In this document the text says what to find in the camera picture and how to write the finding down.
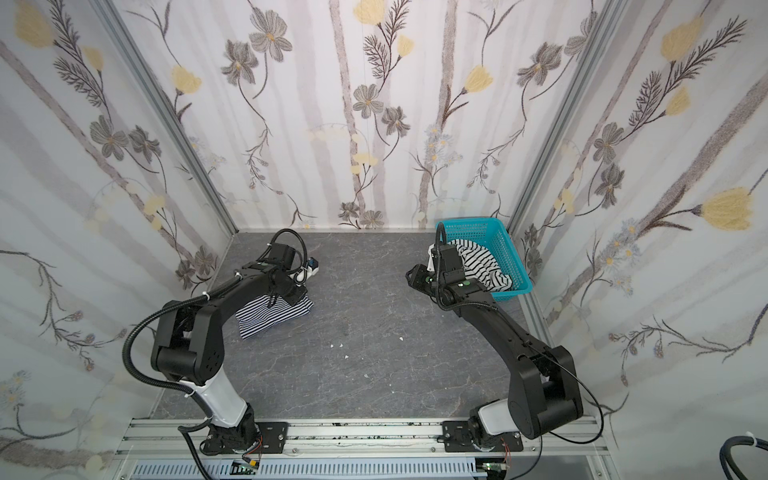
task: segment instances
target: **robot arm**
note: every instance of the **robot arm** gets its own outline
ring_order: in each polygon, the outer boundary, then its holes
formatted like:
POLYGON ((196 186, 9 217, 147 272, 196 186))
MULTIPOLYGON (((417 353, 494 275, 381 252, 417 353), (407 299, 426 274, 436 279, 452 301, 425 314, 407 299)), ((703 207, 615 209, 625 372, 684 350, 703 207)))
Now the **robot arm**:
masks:
MULTIPOLYGON (((239 281, 231 288, 205 303, 177 310, 166 307, 180 302, 166 303, 164 310, 170 311, 162 315, 157 324, 150 356, 152 368, 171 382, 194 391, 210 410, 210 432, 200 444, 200 451, 205 455, 244 451, 262 435, 254 423, 253 408, 237 394, 221 368, 224 361, 222 327, 237 310, 260 296, 279 296, 290 305, 296 305, 304 297, 303 284, 316 272, 317 260, 307 260, 304 248, 301 266, 291 270, 296 251, 274 241, 282 232, 273 237, 257 261, 237 272, 239 281)), ((269 427, 274 428, 284 431, 286 426, 269 427)))
MULTIPOLYGON (((237 310, 263 295, 280 296, 290 305, 302 299, 306 287, 296 285, 292 275, 297 273, 289 270, 295 256, 292 247, 275 243, 264 258, 243 266, 238 272, 240 282, 232 290, 205 305, 187 306, 161 316, 150 357, 152 368, 171 381, 187 380, 204 386, 221 368, 221 329, 237 310)), ((308 276, 305 270, 298 274, 308 276)))
POLYGON ((440 288, 436 289, 435 274, 424 265, 416 265, 406 274, 409 285, 429 296, 438 291, 442 305, 457 306, 454 312, 488 340, 510 373, 509 396, 505 402, 508 412, 499 408, 501 402, 483 406, 477 412, 475 421, 482 427, 475 435, 478 446, 514 430, 535 439, 581 417, 584 410, 577 381, 550 360, 575 372, 571 354, 562 346, 549 348, 518 326, 507 313, 490 310, 489 307, 495 306, 492 295, 477 280, 465 278, 455 246, 435 248, 441 249, 444 264, 440 288))

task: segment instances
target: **teal basket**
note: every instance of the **teal basket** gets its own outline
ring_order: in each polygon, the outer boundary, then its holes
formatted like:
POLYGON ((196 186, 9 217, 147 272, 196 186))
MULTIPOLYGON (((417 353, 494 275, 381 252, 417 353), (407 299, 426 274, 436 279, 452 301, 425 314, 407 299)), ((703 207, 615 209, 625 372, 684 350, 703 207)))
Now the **teal basket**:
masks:
POLYGON ((498 218, 456 218, 443 220, 442 224, 445 227, 448 242, 462 238, 484 246, 496 258, 502 272, 512 277, 515 289, 491 293, 495 301, 509 300, 515 295, 531 291, 533 288, 531 279, 525 272, 517 250, 512 246, 507 230, 498 218))

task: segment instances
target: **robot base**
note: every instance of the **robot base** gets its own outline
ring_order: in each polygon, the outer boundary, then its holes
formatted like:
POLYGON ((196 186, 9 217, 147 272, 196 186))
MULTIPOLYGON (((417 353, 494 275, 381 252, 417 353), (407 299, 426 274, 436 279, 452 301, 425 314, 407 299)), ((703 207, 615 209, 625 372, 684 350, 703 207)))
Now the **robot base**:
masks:
POLYGON ((283 453, 288 424, 285 422, 253 421, 253 407, 247 405, 245 414, 240 422, 231 428, 211 425, 208 437, 200 443, 200 451, 204 455, 227 455, 244 453, 254 447, 259 441, 258 448, 262 453, 283 453))

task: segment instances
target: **black and white striped clothing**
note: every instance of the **black and white striped clothing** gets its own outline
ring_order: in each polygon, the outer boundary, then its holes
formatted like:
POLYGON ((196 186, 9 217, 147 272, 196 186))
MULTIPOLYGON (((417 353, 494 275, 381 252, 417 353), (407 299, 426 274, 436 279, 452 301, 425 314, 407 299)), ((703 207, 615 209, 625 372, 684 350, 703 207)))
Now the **black and white striped clothing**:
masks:
POLYGON ((306 315, 314 306, 314 303, 306 294, 294 306, 289 305, 288 302, 279 296, 271 308, 267 306, 269 301, 269 295, 260 296, 235 313, 235 318, 237 318, 240 327, 240 336, 244 339, 256 335, 258 332, 277 323, 306 315))
POLYGON ((489 292, 512 290, 512 277, 502 273, 493 253, 471 240, 457 238, 449 243, 456 245, 464 263, 464 275, 479 280, 489 292))

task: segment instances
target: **floral wallpaper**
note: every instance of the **floral wallpaper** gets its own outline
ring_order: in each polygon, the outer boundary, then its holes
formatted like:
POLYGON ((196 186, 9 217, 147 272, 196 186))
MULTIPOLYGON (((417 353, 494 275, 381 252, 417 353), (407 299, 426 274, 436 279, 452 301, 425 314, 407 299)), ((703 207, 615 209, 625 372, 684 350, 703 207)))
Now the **floral wallpaper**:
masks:
POLYGON ((116 2, 240 228, 508 219, 603 2, 116 2))
POLYGON ((722 478, 723 441, 768 431, 766 21, 629 2, 512 234, 625 479, 722 478))
POLYGON ((123 338, 229 235, 87 2, 0 12, 0 476, 101 478, 158 394, 123 338))

